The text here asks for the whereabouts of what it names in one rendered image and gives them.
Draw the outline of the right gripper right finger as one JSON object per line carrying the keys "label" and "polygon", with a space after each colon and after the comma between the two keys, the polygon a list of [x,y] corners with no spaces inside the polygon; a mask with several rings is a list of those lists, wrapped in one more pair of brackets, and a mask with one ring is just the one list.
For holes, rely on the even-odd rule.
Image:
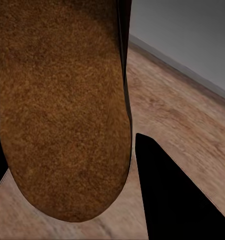
{"label": "right gripper right finger", "polygon": [[135,156],[149,240],[225,240],[225,216],[151,137]]}

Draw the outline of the sandal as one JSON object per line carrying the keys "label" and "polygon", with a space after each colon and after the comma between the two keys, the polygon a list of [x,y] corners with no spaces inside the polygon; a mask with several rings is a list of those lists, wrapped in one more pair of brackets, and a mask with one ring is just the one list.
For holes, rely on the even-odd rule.
{"label": "sandal", "polygon": [[0,0],[0,143],[24,198],[57,220],[101,215],[130,170],[132,0]]}

